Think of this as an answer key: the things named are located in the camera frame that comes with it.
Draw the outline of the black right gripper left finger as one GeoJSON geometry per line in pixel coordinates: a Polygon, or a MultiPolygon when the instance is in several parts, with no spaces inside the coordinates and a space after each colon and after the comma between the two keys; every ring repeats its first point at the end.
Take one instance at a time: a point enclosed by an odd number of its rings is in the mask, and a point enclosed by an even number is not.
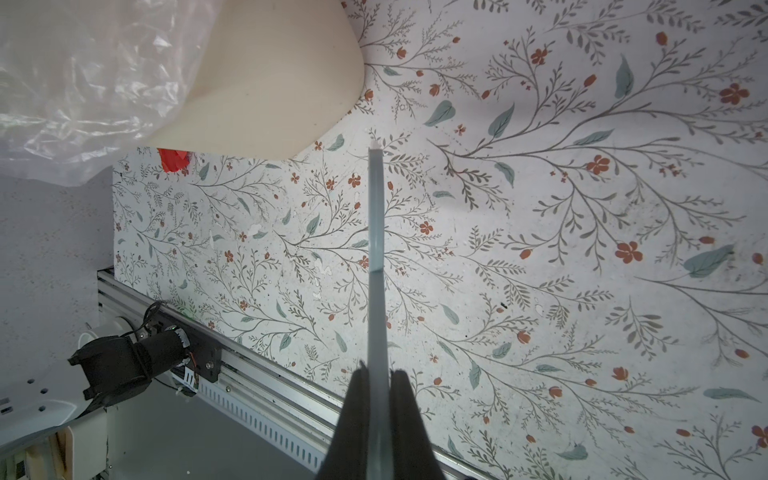
{"type": "Polygon", "coordinates": [[[369,441],[369,371],[352,374],[331,444],[317,480],[365,480],[369,441]]]}

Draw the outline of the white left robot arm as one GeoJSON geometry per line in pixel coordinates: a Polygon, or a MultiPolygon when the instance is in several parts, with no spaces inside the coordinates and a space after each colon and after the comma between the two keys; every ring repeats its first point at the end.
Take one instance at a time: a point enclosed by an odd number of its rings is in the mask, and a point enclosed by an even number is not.
{"type": "Polygon", "coordinates": [[[193,387],[221,372],[222,343],[162,301],[137,323],[118,317],[88,334],[69,358],[1,389],[3,456],[142,394],[175,369],[190,369],[193,387]]]}

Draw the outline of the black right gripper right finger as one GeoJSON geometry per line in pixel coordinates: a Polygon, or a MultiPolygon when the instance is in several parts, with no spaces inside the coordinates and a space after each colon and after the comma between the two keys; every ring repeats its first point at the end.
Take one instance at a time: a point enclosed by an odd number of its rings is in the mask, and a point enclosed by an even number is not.
{"type": "Polygon", "coordinates": [[[394,478],[445,480],[408,375],[402,370],[392,372],[389,406],[394,478]]]}

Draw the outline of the white bristle hand brush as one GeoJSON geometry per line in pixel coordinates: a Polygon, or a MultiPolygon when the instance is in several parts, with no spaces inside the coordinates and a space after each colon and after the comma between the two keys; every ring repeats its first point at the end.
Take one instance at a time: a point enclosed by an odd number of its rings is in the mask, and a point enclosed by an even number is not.
{"type": "Polygon", "coordinates": [[[368,150],[369,300],[368,347],[370,414],[368,479],[394,477],[389,408],[389,361],[384,277],[385,182],[383,150],[378,141],[368,150]]]}

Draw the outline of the red paper scrap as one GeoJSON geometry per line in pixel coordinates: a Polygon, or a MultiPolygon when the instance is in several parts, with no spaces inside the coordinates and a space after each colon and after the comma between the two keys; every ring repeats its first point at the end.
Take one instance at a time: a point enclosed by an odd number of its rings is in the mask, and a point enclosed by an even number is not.
{"type": "Polygon", "coordinates": [[[189,173],[190,156],[188,151],[157,149],[162,169],[165,173],[181,173],[186,176],[189,173]]]}

